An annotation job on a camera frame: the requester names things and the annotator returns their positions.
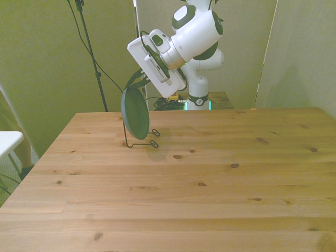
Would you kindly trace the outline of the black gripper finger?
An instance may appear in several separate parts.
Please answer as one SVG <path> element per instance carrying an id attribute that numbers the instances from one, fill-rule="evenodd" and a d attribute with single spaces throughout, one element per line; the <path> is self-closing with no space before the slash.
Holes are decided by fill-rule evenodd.
<path id="1" fill-rule="evenodd" d="M 144 77 L 141 81 L 137 82 L 137 83 L 133 83 L 130 88 L 141 88 L 143 86 L 145 86 L 148 83 L 148 78 Z"/>
<path id="2" fill-rule="evenodd" d="M 127 82 L 126 86 L 124 87 L 125 89 L 127 89 L 129 86 L 131 86 L 134 81 L 137 79 L 137 78 L 140 78 L 141 77 L 141 69 L 137 70 L 129 79 L 129 81 Z"/>

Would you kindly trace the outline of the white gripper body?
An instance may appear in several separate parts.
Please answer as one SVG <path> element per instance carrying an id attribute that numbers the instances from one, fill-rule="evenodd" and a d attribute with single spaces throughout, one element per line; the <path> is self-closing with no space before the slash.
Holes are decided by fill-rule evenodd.
<path id="1" fill-rule="evenodd" d="M 179 72 L 177 70 L 167 69 L 167 76 L 162 67 L 165 65 L 161 64 L 162 66 L 160 66 L 147 52 L 143 43 L 149 46 L 158 55 L 160 54 L 155 45 L 151 42 L 149 36 L 135 39 L 128 44 L 127 49 L 159 93 L 164 98 L 168 98 L 178 90 L 184 89 L 185 80 L 183 80 Z"/>

